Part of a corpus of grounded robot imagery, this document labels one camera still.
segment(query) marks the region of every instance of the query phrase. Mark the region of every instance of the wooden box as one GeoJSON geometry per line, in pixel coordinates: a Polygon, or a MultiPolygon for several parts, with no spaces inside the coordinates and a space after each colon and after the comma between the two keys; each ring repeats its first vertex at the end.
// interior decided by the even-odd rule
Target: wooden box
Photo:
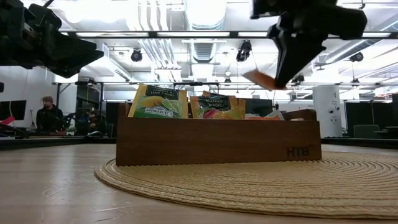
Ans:
{"type": "Polygon", "coordinates": [[[312,111],[284,114],[305,121],[128,118],[128,111],[128,105],[120,106],[117,166],[322,158],[312,111]]]}

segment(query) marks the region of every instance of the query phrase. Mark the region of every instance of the white pillar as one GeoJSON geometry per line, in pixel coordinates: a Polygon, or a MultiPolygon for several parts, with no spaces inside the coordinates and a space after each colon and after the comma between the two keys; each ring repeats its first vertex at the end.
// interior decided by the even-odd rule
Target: white pillar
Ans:
{"type": "Polygon", "coordinates": [[[342,137],[338,86],[316,86],[312,91],[321,137],[342,137]]]}

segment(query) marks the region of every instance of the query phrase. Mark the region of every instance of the woven placemat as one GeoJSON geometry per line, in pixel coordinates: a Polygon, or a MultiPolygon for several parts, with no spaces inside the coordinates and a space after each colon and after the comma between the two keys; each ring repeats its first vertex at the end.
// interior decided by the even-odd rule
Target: woven placemat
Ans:
{"type": "Polygon", "coordinates": [[[268,215],[398,219],[398,157],[324,152],[321,161],[124,166],[103,182],[150,198],[268,215]]]}

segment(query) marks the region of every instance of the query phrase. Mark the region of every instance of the man with beanie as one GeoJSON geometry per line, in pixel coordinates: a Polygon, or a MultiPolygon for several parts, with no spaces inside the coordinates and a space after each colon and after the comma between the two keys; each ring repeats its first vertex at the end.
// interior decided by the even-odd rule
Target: man with beanie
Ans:
{"type": "Polygon", "coordinates": [[[43,97],[43,108],[36,115],[37,131],[55,132],[63,126],[63,113],[53,104],[51,96],[43,97]]]}

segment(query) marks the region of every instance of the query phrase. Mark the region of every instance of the green snack bag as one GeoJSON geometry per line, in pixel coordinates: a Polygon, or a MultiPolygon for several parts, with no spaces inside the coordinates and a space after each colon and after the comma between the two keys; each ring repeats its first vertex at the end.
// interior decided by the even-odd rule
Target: green snack bag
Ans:
{"type": "Polygon", "coordinates": [[[130,118],[188,118],[186,90],[140,84],[130,118]]]}

